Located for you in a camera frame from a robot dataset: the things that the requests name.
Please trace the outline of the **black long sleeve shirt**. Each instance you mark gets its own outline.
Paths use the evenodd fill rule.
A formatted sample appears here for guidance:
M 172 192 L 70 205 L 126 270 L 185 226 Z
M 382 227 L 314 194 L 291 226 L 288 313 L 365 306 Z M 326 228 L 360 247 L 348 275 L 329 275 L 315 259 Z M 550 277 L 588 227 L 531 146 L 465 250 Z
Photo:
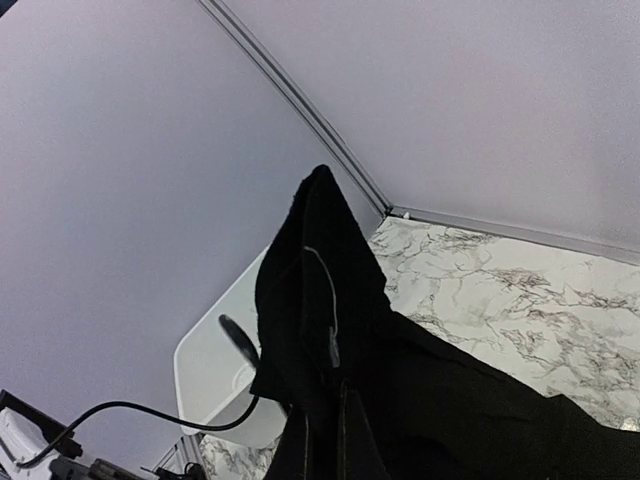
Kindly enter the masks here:
M 635 479 L 637 434 L 395 312 L 331 170 L 300 184 L 255 286 L 251 390 L 289 407 L 270 479 Z

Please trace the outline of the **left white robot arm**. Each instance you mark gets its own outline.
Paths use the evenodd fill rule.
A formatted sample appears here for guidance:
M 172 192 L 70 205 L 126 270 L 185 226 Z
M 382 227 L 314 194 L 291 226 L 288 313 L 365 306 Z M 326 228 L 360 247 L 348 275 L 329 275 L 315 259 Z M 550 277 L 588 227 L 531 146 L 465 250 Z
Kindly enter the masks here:
M 1 391 L 1 477 L 23 480 L 138 479 L 103 459 L 86 455 L 73 435 L 36 465 L 20 465 L 40 454 L 65 426 L 6 390 Z

